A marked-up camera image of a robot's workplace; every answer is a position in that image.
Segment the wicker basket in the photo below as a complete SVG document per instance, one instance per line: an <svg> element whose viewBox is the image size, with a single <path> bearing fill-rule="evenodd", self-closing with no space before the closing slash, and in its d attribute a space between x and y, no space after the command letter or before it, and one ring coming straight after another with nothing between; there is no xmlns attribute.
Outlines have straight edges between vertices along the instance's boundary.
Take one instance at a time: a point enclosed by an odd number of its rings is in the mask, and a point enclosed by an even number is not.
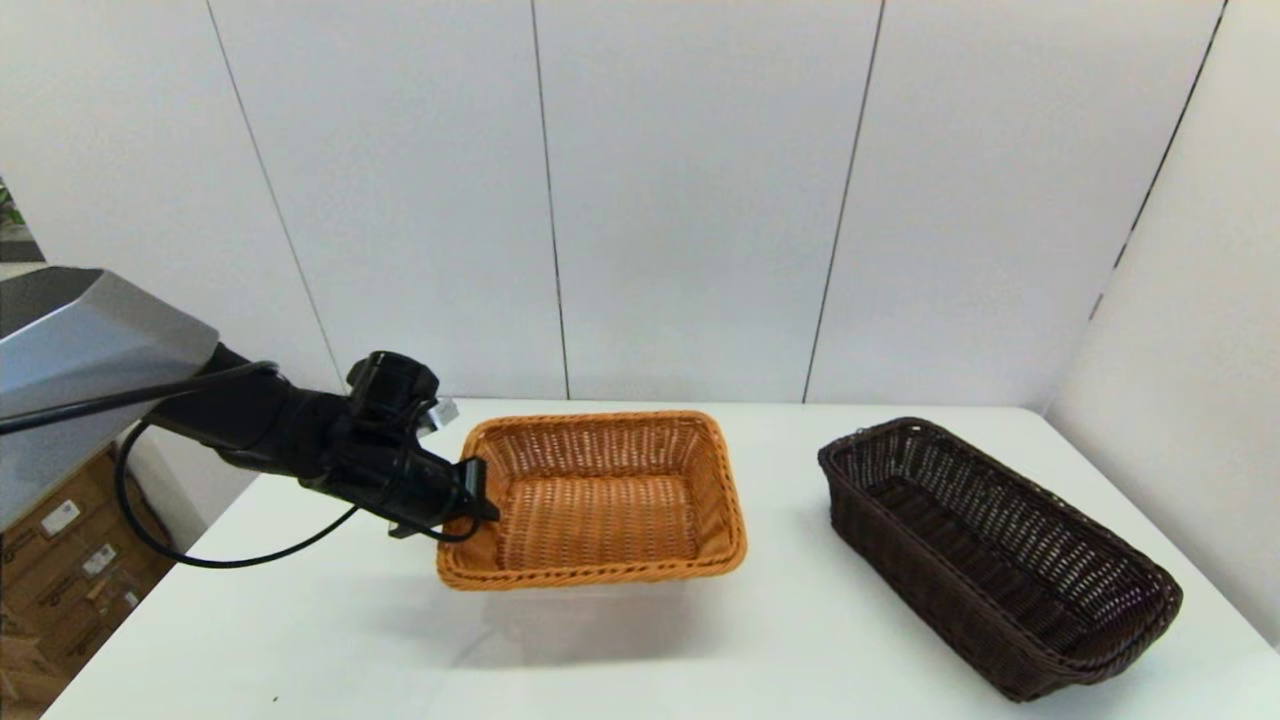
<svg viewBox="0 0 1280 720"><path fill-rule="evenodd" d="M818 461L836 532L1010 700L1119 674L1181 605L1147 556L925 420L837 439Z"/></svg>
<svg viewBox="0 0 1280 720"><path fill-rule="evenodd" d="M701 413L502 418L476 427L462 455L486 461L502 520L440 544L451 587L700 578L746 555L728 450Z"/></svg>

